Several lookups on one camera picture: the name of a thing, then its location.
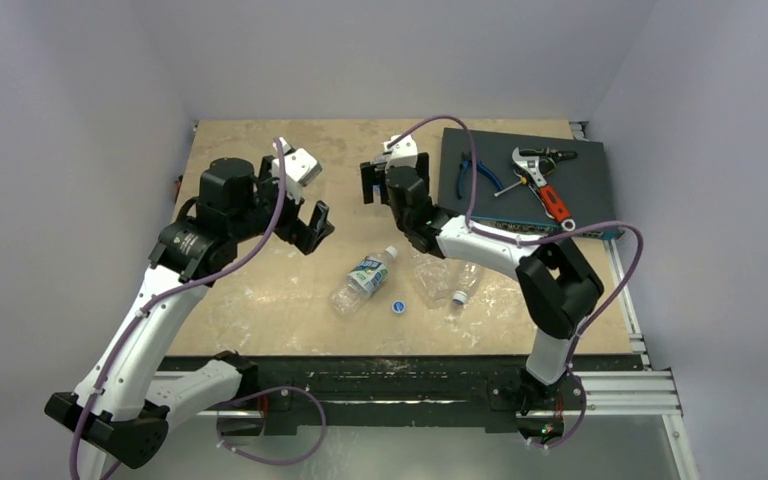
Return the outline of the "blue white bottle cap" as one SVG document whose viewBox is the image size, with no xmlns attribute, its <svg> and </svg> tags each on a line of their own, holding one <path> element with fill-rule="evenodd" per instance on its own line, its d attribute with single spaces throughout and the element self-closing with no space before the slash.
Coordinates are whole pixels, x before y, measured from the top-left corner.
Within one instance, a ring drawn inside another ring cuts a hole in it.
<svg viewBox="0 0 768 480">
<path fill-rule="evenodd" d="M 403 301 L 395 301 L 391 309 L 396 314 L 403 314 L 406 310 L 406 305 Z"/>
</svg>

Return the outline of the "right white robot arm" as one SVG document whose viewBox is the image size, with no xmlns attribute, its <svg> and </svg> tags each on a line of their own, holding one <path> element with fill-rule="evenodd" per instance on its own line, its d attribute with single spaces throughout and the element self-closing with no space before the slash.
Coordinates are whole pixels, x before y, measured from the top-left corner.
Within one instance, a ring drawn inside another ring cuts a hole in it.
<svg viewBox="0 0 768 480">
<path fill-rule="evenodd" d="M 556 404 L 571 378 L 571 360 L 583 324 L 604 285 L 570 238 L 515 236 L 480 228 L 433 203 L 427 186 L 428 156 L 391 166 L 384 160 L 359 166 L 365 203 L 387 205 L 397 228 L 420 253 L 477 264 L 515 280 L 537 332 L 521 373 L 521 411 Z"/>
</svg>

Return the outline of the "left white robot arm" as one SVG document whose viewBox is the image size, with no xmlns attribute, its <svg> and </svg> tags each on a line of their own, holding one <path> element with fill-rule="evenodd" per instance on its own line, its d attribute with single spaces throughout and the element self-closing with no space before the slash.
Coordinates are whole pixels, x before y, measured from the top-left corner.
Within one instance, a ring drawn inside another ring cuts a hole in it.
<svg viewBox="0 0 768 480">
<path fill-rule="evenodd" d="M 303 190 L 321 172 L 303 149 L 266 156 L 259 166 L 220 158 L 201 174 L 197 194 L 159 234 L 143 281 L 117 333 L 87 376 L 48 400 L 46 414 L 73 434 L 69 473 L 106 479 L 117 467 L 137 469 L 181 423 L 214 406 L 266 415 L 287 386 L 263 387 L 258 365 L 235 352 L 211 357 L 170 383 L 154 377 L 184 321 L 209 289 L 241 268 L 241 242 L 271 237 L 309 254 L 333 232 L 328 206 L 299 217 Z"/>
</svg>

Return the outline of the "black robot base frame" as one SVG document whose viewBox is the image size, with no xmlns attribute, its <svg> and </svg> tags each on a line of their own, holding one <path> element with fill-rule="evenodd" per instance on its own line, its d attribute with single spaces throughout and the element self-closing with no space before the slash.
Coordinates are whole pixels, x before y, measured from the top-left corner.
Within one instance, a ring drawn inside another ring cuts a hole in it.
<svg viewBox="0 0 768 480">
<path fill-rule="evenodd" d="M 479 428 L 555 438 L 586 409 L 585 391 L 565 380 L 556 404 L 523 413 L 524 355 L 250 357 L 236 399 L 210 407 L 226 417 L 262 414 L 268 435 L 301 426 Z"/>
</svg>

